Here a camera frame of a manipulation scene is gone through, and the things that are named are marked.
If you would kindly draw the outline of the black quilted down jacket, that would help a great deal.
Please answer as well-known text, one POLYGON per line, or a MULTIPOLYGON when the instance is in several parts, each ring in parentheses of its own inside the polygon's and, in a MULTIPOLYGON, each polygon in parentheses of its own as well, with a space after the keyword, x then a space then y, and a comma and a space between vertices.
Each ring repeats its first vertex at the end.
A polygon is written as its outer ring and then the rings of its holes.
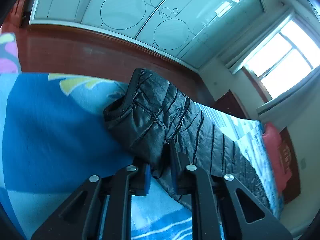
POLYGON ((148 69, 137 68, 126 93, 103 111, 108 131, 131 154, 150 164, 168 195, 191 208, 191 198, 177 194, 170 171, 169 144, 189 162, 212 176, 233 174, 266 207, 270 206, 255 169, 239 146, 171 82, 148 69))

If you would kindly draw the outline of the dark wooden headboard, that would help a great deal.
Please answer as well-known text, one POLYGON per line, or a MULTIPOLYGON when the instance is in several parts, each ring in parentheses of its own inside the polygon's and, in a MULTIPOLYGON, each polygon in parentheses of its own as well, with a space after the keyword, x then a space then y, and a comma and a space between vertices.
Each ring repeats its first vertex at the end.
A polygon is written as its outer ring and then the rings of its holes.
POLYGON ((290 164, 290 170, 291 177, 286 182, 286 187, 282 191, 283 197, 284 197, 284 203, 289 204, 294 199, 296 199, 300 193, 301 193, 301 185, 300 185, 300 176, 299 176, 299 168, 298 168, 298 161, 295 153, 295 149, 293 146, 293 142, 291 140, 289 131, 287 127, 285 127, 281 132, 280 136, 282 141, 285 141, 291 151, 291 164, 290 164))

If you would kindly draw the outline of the small embroidered brown cushion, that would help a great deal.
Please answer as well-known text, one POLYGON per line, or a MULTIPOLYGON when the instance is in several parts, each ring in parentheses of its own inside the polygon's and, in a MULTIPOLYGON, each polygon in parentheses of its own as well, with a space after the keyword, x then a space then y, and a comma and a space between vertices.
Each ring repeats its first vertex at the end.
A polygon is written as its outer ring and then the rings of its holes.
POLYGON ((282 141, 278 147, 280 164, 283 168, 285 174, 287 174, 290 170, 291 164, 291 151, 288 144, 285 141, 282 141))

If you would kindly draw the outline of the blue patterned bed sheet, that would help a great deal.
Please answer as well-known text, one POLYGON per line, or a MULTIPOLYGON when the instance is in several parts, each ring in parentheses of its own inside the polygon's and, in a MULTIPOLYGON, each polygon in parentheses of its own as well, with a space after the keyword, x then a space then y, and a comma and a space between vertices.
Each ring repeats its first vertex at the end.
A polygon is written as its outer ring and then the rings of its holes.
MULTIPOLYGON (((127 84, 94 77, 1 74, 1 204, 23 239, 88 177, 113 175, 132 158, 105 128, 103 109, 127 84)), ((263 125, 196 103, 235 141, 262 182, 273 215, 283 198, 263 142, 263 125)), ((192 239, 191 212, 155 180, 132 198, 131 239, 192 239)))

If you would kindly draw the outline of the red pillow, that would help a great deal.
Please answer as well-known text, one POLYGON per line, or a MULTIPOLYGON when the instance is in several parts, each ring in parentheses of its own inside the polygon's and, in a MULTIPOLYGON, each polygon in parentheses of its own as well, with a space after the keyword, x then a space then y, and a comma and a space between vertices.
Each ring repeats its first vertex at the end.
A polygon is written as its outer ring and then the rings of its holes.
POLYGON ((277 191, 278 193, 282 193, 286 187, 287 180, 291 177, 291 172, 285 174, 280 164, 278 147, 282 139, 277 128, 270 122, 265 124, 263 141, 272 166, 277 191))

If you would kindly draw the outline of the wooden nightstand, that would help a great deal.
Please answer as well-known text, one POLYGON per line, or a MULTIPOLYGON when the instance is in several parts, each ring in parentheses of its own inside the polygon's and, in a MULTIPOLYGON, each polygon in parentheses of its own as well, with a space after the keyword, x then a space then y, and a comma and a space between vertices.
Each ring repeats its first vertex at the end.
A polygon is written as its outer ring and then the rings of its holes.
POLYGON ((240 119, 250 119, 240 99, 230 89, 215 102, 213 108, 240 119))

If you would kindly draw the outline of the grey left window curtain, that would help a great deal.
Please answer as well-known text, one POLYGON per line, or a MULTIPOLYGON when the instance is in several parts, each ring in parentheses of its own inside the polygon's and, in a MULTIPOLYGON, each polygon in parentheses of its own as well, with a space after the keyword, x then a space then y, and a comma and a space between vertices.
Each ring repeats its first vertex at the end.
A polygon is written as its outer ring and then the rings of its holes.
POLYGON ((258 119, 272 123, 279 131, 289 126, 310 104, 319 91, 319 68, 315 68, 299 83, 257 108, 258 119))

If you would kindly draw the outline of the colourful dotted blanket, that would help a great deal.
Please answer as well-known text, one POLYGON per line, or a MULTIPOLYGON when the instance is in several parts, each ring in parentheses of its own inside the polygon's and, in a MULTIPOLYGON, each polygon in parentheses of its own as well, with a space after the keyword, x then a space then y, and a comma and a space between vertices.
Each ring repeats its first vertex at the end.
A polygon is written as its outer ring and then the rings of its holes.
POLYGON ((21 72, 16 36, 14 33, 1 34, 0 53, 1 74, 21 72))

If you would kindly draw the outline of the white sliding wardrobe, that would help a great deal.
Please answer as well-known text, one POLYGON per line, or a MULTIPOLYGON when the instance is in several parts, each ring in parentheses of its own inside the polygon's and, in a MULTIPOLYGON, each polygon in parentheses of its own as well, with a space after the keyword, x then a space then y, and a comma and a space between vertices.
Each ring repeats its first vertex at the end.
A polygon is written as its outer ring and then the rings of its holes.
POLYGON ((112 35, 199 69, 263 12, 260 0, 35 0, 30 22, 112 35))

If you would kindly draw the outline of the wooden bed frame side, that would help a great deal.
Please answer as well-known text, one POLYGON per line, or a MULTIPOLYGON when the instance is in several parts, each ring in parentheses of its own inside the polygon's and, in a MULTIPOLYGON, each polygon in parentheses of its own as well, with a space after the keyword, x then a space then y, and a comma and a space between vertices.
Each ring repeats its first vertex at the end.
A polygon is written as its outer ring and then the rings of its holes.
POLYGON ((3 31, 17 37, 25 72, 55 72, 129 82, 137 68, 148 68, 172 82, 192 100, 215 101, 199 74, 163 54, 125 39, 93 30, 56 24, 31 24, 35 0, 23 0, 20 23, 8 16, 3 31))

